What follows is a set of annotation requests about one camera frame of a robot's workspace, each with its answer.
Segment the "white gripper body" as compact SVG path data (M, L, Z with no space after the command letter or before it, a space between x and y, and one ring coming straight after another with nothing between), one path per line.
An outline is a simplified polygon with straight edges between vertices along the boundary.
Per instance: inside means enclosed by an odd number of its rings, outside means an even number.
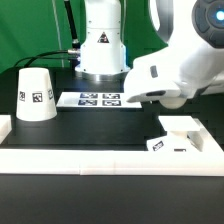
M224 49L167 47L134 60L124 81L126 100L185 103L200 95L224 93Z

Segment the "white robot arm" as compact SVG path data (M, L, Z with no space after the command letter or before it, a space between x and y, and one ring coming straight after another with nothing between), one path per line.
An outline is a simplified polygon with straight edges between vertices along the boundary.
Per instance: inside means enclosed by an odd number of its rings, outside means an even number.
M200 95L224 93L224 0L148 0L157 35L168 46L126 65L119 0L84 0L86 40L76 67L96 81L124 77L129 102L178 108Z

